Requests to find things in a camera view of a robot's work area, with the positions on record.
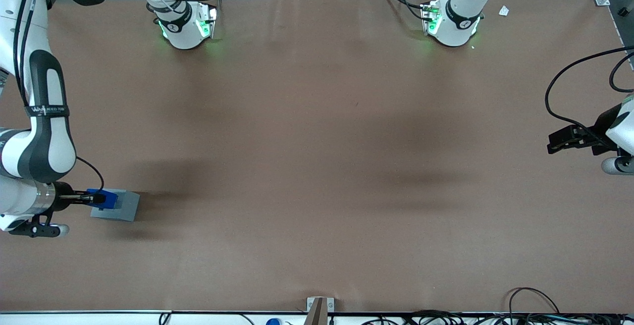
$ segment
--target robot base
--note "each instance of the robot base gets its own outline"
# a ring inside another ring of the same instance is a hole
[[[459,47],[464,45],[471,35],[476,33],[480,18],[478,18],[467,29],[458,29],[456,24],[447,17],[446,5],[448,0],[433,0],[429,5],[421,5],[423,18],[430,18],[432,21],[423,20],[423,31],[425,35],[433,36],[439,43],[448,47]]]
[[[136,208],[139,204],[139,194],[120,189],[104,189],[104,191],[117,194],[117,202],[112,209],[93,208],[90,217],[110,219],[114,221],[134,221]]]

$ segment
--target metal bracket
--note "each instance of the metal bracket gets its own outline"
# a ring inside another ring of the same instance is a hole
[[[610,0],[595,0],[596,6],[609,6]]]
[[[313,302],[316,298],[323,298],[323,296],[311,296],[306,298],[306,311],[309,312],[313,306]],[[326,298],[326,304],[328,305],[328,312],[335,311],[335,298]]]

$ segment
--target blue clamp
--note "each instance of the blue clamp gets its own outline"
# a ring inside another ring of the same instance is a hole
[[[99,189],[88,189],[87,192],[93,193],[97,192]],[[93,208],[98,208],[99,210],[113,210],[117,208],[117,199],[118,195],[114,192],[109,192],[106,190],[102,190],[99,194],[104,195],[106,197],[106,201],[101,204],[87,204],[88,206],[93,206]]]

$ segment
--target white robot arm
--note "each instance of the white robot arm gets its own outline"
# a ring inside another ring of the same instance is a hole
[[[464,45],[476,33],[487,0],[434,0],[422,13],[423,29],[448,47]]]
[[[104,0],[73,1],[91,6]],[[186,0],[147,1],[174,47],[193,48],[211,36],[215,7]],[[30,129],[0,127],[0,230],[30,237],[63,235],[68,227],[51,224],[52,212],[70,203],[104,200],[58,181],[73,168],[76,155],[63,74],[48,43],[47,10],[54,2],[0,0],[0,93],[7,76],[16,76],[31,124]],[[46,221],[41,223],[40,216]]]
[[[197,0],[147,0],[163,36],[175,48],[191,49],[213,34],[217,9]]]
[[[74,0],[93,5],[104,0]],[[61,194],[73,194],[59,183],[75,164],[69,110],[59,61],[48,43],[47,10],[55,0],[0,0],[0,70],[22,86],[30,129],[0,128],[0,229],[15,230],[32,217],[31,235],[55,237],[67,231],[51,225],[50,214],[63,210]]]

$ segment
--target blue object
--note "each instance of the blue object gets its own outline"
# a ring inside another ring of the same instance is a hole
[[[128,190],[120,189],[105,189],[102,191],[104,194],[115,194],[115,204],[113,208],[104,208],[105,204],[92,205],[93,209],[90,211],[90,217],[96,217],[101,219],[111,219],[113,221],[134,221],[136,216],[136,208],[139,205],[139,194]]]
[[[93,192],[97,192],[99,189],[88,189],[86,191],[93,193]],[[109,192],[106,190],[102,190],[99,192],[99,194],[104,195],[106,197],[106,201],[104,201],[101,204],[88,204],[88,206],[93,206],[93,208],[98,208],[99,210],[103,210],[103,209],[113,209],[116,208],[117,206],[117,199],[118,199],[118,195],[115,194],[114,192]]]

